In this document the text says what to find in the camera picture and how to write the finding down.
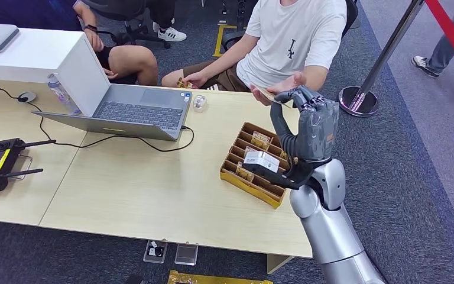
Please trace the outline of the person's right hand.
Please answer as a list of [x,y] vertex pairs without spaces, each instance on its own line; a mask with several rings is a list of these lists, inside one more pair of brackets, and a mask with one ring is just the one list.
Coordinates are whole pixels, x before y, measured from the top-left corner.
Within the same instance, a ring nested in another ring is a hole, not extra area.
[[191,84],[192,88],[201,89],[209,80],[209,76],[204,71],[199,71],[186,76],[183,80],[188,85]]

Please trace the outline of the person's left hand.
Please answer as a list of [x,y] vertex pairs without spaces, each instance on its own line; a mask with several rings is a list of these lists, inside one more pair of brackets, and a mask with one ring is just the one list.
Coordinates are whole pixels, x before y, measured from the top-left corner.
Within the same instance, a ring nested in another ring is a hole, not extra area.
[[272,104],[272,101],[263,94],[262,89],[270,93],[271,96],[276,96],[277,94],[293,89],[296,86],[305,85],[306,82],[307,79],[305,75],[302,72],[296,72],[295,74],[291,75],[284,81],[275,84],[274,86],[258,88],[254,85],[251,85],[250,90],[258,102],[262,103],[265,106],[270,106]]
[[87,28],[84,30],[84,32],[95,52],[100,52],[104,49],[104,43],[95,31]]

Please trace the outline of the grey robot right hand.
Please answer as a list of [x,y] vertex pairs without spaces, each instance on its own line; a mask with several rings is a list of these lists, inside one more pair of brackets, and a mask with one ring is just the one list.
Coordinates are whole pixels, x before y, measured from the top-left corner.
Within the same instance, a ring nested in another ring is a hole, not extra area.
[[[293,134],[283,116],[282,105],[293,102],[299,111],[298,133]],[[300,85],[274,96],[270,118],[281,148],[289,157],[307,162],[329,160],[338,129],[339,104]]]

